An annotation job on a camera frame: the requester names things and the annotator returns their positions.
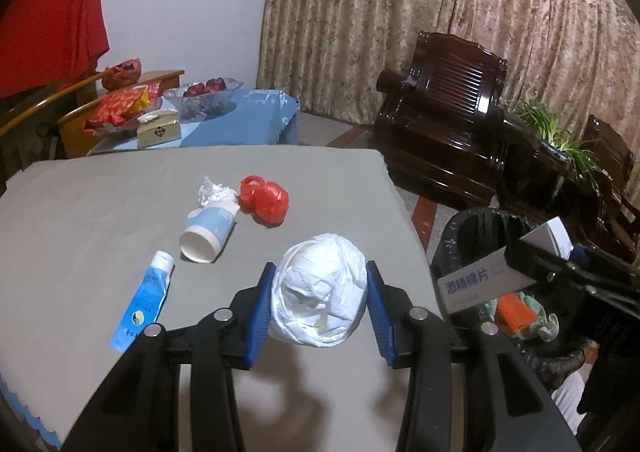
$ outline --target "dark wooden armchair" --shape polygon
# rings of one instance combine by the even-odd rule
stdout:
[[[380,73],[376,88],[386,97],[371,145],[390,170],[418,178],[452,206],[487,206],[510,142],[531,143],[498,106],[506,71],[507,61],[479,44],[421,31],[406,76]]]
[[[597,176],[600,196],[581,202],[580,236],[587,244],[597,246],[626,262],[633,262],[640,242],[640,210],[625,197],[625,188],[634,167],[634,155],[608,123],[592,114],[582,140],[583,147],[593,151],[610,178]],[[622,207],[634,217],[632,221]]]

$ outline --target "fruit bowl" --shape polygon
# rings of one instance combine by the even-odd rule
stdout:
[[[184,93],[200,83],[194,82],[175,89],[167,89],[162,98],[171,102],[178,112],[183,123],[203,122],[217,116],[222,116],[229,109],[229,103],[233,92],[242,86],[242,82],[233,78],[224,78],[226,89],[204,93],[198,96],[183,96]]]

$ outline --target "black trash bag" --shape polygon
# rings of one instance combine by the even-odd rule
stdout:
[[[476,262],[501,247],[510,239],[520,238],[538,226],[537,223],[493,208],[471,208],[454,215],[445,226],[431,263],[434,288],[437,280],[449,273]],[[436,293],[441,313],[446,317],[442,299]],[[544,298],[538,298],[544,305]],[[480,325],[479,307],[473,307],[449,317],[455,326],[477,328]],[[586,356],[585,339],[562,342],[523,342],[514,344],[548,390],[556,390],[564,379],[579,369]]]

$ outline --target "paper cup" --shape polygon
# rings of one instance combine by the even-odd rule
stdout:
[[[180,236],[180,248],[194,262],[213,262],[236,222],[240,205],[218,201],[190,212]]]

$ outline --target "metal screw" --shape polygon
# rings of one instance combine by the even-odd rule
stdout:
[[[498,326],[493,322],[482,322],[480,329],[482,330],[482,333],[489,336],[495,335],[498,332]]]
[[[412,307],[409,310],[409,316],[414,320],[425,320],[429,316],[429,312],[423,307]]]
[[[162,333],[162,326],[160,324],[149,324],[144,329],[145,336],[148,337],[157,337],[160,333]]]
[[[234,312],[231,311],[228,307],[221,307],[217,309],[213,314],[213,318],[215,318],[218,322],[227,322],[231,320],[234,315]]]

